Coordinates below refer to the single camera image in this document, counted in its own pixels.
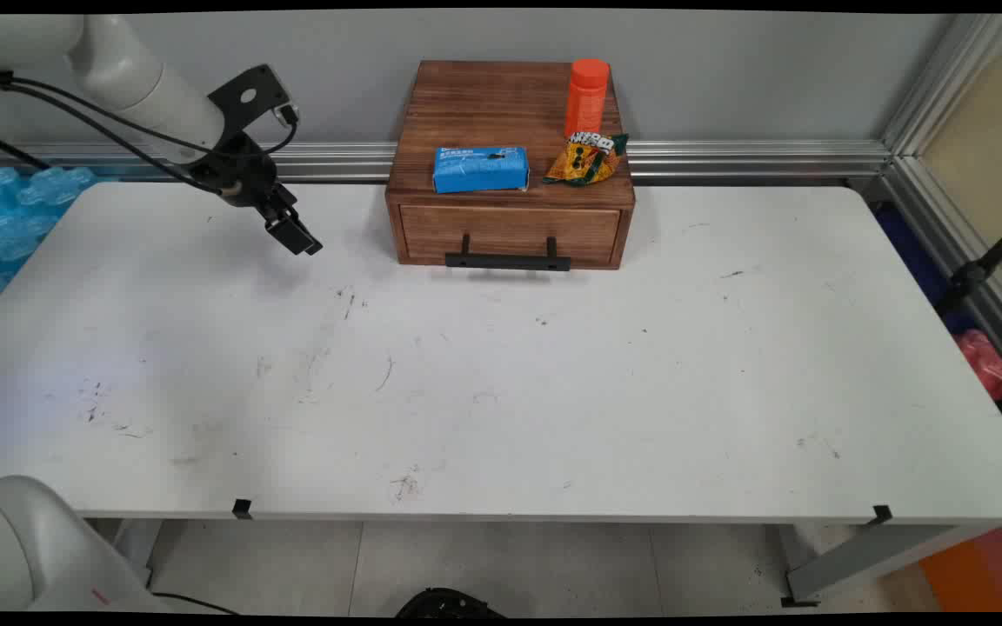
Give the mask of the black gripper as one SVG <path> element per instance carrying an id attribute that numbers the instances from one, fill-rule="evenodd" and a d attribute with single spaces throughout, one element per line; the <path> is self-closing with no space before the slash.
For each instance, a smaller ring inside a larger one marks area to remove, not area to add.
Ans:
<path id="1" fill-rule="evenodd" d="M 315 255 L 323 245 L 295 210 L 296 198 L 278 183 L 277 166 L 250 137 L 230 137 L 202 158 L 202 184 L 222 191 L 224 202 L 262 209 L 270 199 L 265 229 L 293 255 Z"/>

